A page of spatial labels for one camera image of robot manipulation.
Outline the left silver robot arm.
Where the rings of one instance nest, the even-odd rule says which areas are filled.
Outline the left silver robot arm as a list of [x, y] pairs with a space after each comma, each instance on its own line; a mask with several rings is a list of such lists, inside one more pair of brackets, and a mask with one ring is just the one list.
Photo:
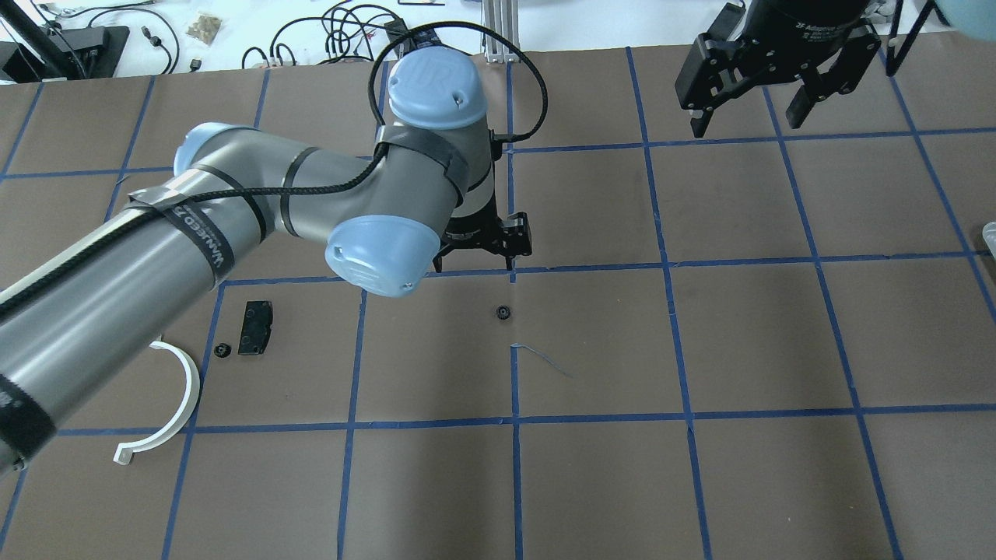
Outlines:
[[224, 123], [189, 131], [174, 174], [2, 292], [2, 473], [61, 425], [273, 233], [319, 243], [370, 294], [412, 294], [456, 250], [508, 264], [533, 251], [525, 213], [498, 216], [505, 143], [469, 56], [420, 47], [385, 79], [373, 155], [341, 155]]

